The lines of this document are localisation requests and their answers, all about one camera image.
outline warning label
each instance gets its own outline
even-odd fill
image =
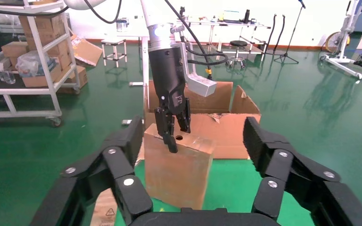
[[[110,208],[107,212],[106,212],[106,216],[113,216],[115,214],[115,212],[113,211],[112,208]]]

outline silver cylinder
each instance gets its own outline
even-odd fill
[[[171,45],[175,44],[175,36],[170,32],[172,27],[172,23],[149,26],[150,48],[148,51],[171,48]]]

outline stool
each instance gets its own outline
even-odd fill
[[[124,53],[118,57],[117,54],[117,46],[124,43]],[[105,45],[106,46],[113,46],[113,53],[106,56],[105,54]],[[103,64],[106,66],[106,60],[113,60],[116,61],[116,67],[118,67],[118,61],[125,57],[125,62],[127,62],[127,46],[125,44],[125,39],[119,40],[119,39],[104,39],[102,40],[102,50],[103,50]]]
[[[245,59],[242,57],[239,57],[239,47],[245,47],[247,46],[247,42],[245,41],[239,41],[239,40],[235,40],[235,41],[231,41],[230,45],[232,46],[236,46],[237,47],[237,52],[235,53],[235,56],[231,56],[228,58],[228,61],[225,63],[225,65],[232,67],[234,65],[234,62],[240,62],[241,64],[241,69],[245,68]]]

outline microphone stand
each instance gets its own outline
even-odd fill
[[[294,62],[293,63],[287,63],[288,65],[296,65],[299,63],[299,61],[291,58],[290,56],[288,56],[288,50],[289,50],[289,47],[291,46],[291,41],[292,41],[292,38],[293,38],[293,35],[295,34],[295,30],[296,30],[296,26],[297,26],[297,22],[299,21],[299,17],[300,17],[300,13],[302,12],[302,9],[303,9],[303,5],[302,7],[300,8],[300,11],[299,11],[299,15],[297,16],[297,20],[296,20],[296,24],[295,24],[295,27],[293,29],[293,32],[292,32],[292,35],[291,35],[291,39],[289,40],[289,44],[288,44],[288,48],[287,48],[287,51],[280,55],[280,57],[276,58],[274,61],[277,62],[277,63],[281,63],[281,64],[285,64],[285,59],[286,58],[289,58],[291,60],[293,60]]]

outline brown cardboard box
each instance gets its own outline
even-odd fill
[[[100,59],[100,55],[102,55],[101,48],[80,37],[73,38],[71,43],[73,46],[74,57],[77,60],[94,67],[96,66]]]
[[[71,58],[69,53],[49,54],[49,57],[54,58],[56,60],[56,63],[60,65],[60,69],[62,71],[71,64]]]
[[[62,71],[61,71],[59,65],[56,65],[55,68],[53,68],[52,71],[50,71],[50,77],[52,78],[52,81],[55,81],[58,77],[60,77],[61,74],[62,74]],[[26,87],[48,86],[45,76],[22,78],[22,80]]]
[[[60,37],[60,35],[40,34],[41,44],[42,44],[42,46],[45,46],[59,37]],[[25,39],[27,40],[30,50],[37,50],[37,46],[35,45],[35,40],[31,33],[25,33]],[[50,50],[48,50],[47,53],[48,53],[48,55],[59,55],[64,52],[67,52],[67,53],[70,52],[69,48],[68,48],[67,40],[64,40],[64,41],[60,42],[58,45],[52,47]]]
[[[215,159],[248,159],[242,137],[244,121],[251,116],[260,122],[259,109],[240,86],[230,106],[232,86],[232,82],[218,81],[215,92],[208,97],[199,96],[188,88],[184,91],[191,105],[191,133],[216,142]],[[145,128],[148,128],[155,123],[153,110],[159,106],[152,80],[149,81],[149,108],[148,101],[144,102]],[[177,122],[174,131],[180,131]]]
[[[57,2],[57,0],[40,0],[40,1],[34,1],[33,5],[44,5],[48,3]]]
[[[38,33],[41,34],[53,34],[63,35],[65,34],[65,24],[63,23],[62,14],[56,16],[36,16],[34,17],[37,24]],[[26,16],[19,16],[21,26],[24,33],[31,33],[30,24]]]
[[[176,207],[202,209],[213,161],[214,141],[174,131],[178,152],[170,153],[156,124],[144,133],[145,182],[149,196]]]
[[[28,44],[24,41],[13,41],[2,46],[2,52],[5,57],[19,57],[29,51]]]
[[[90,226],[113,226],[116,221],[117,203],[112,189],[101,192],[96,199]]]
[[[80,79],[80,88],[82,88],[88,82],[87,71],[85,67],[77,66],[78,78]],[[76,83],[74,72],[71,73],[65,83]],[[74,93],[73,88],[59,88],[57,93]]]
[[[17,57],[11,57],[9,59],[10,62],[12,63],[12,66],[15,67],[17,65]]]

